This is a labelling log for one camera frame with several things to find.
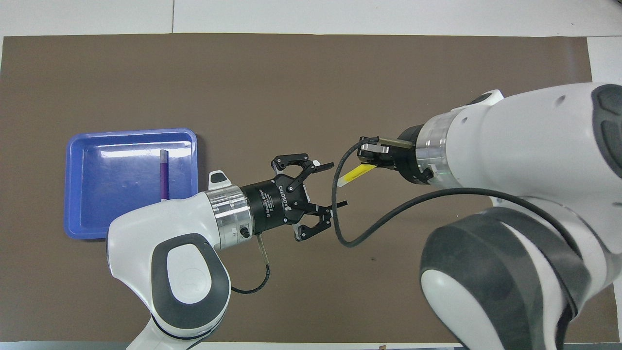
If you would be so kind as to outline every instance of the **yellow highlighter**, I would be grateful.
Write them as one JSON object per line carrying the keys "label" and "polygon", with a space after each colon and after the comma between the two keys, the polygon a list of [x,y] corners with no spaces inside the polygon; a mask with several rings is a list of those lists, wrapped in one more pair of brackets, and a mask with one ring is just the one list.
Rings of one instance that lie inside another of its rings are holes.
{"label": "yellow highlighter", "polygon": [[347,184],[348,182],[351,182],[352,180],[358,178],[359,176],[372,170],[375,167],[376,166],[372,164],[361,164],[357,166],[356,168],[352,169],[350,172],[348,172],[344,176],[340,177],[339,181],[337,181],[337,186],[342,187],[343,185]]}

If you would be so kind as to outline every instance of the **purple marker cap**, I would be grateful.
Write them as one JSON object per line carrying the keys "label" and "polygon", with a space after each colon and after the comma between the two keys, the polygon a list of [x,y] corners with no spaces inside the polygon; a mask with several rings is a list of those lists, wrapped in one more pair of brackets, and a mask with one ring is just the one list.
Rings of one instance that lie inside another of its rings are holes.
{"label": "purple marker cap", "polygon": [[169,198],[169,152],[160,150],[160,200]]}

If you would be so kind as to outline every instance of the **thin black cable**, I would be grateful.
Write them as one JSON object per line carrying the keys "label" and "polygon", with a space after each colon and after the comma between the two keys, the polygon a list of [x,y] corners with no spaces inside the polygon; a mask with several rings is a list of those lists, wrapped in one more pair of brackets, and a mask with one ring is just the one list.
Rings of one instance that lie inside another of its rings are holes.
{"label": "thin black cable", "polygon": [[240,294],[253,294],[259,291],[261,288],[264,288],[264,286],[268,282],[268,278],[270,278],[270,264],[266,264],[266,277],[264,278],[264,281],[261,282],[261,284],[257,288],[251,289],[251,290],[242,290],[242,289],[237,289],[234,286],[231,286],[231,290],[233,290],[236,293],[240,293]]}
{"label": "thin black cable", "polygon": [[391,220],[393,217],[395,217],[399,213],[403,212],[404,210],[412,206],[415,206],[422,202],[429,201],[431,199],[435,199],[439,197],[453,196],[455,194],[474,194],[474,195],[479,195],[479,196],[489,196],[489,197],[496,197],[496,198],[504,199],[506,201],[509,201],[521,207],[524,207],[530,210],[531,212],[535,213],[536,215],[542,217],[545,221],[550,223],[551,226],[555,228],[555,230],[557,230],[561,234],[562,238],[564,238],[568,246],[570,246],[570,248],[579,257],[581,257],[581,253],[579,252],[577,243],[574,241],[574,239],[572,238],[568,230],[566,230],[566,228],[557,219],[552,217],[546,211],[540,209],[540,207],[537,207],[536,205],[522,198],[513,196],[511,194],[507,194],[505,192],[494,191],[491,189],[472,188],[472,187],[442,189],[442,190],[438,190],[438,191],[434,191],[434,192],[421,195],[419,197],[415,197],[409,201],[402,203],[401,205],[397,206],[395,209],[389,211],[387,214],[382,216],[378,221],[376,221],[375,224],[373,224],[367,230],[365,230],[365,232],[363,232],[359,237],[355,238],[352,241],[347,241],[341,234],[341,227],[339,226],[339,218],[337,216],[337,181],[339,180],[341,169],[343,168],[343,165],[345,164],[346,159],[348,159],[348,157],[350,157],[350,155],[362,145],[366,143],[378,142],[378,139],[379,139],[378,137],[365,138],[357,142],[343,155],[343,157],[339,161],[339,164],[337,165],[337,168],[335,170],[335,177],[333,178],[333,187],[332,187],[332,196],[331,196],[333,218],[334,218],[333,221],[335,223],[335,232],[337,233],[337,239],[344,246],[348,248],[352,248],[352,247],[359,245],[361,242],[366,240],[372,233],[378,230],[380,226],[384,225],[387,221]]}

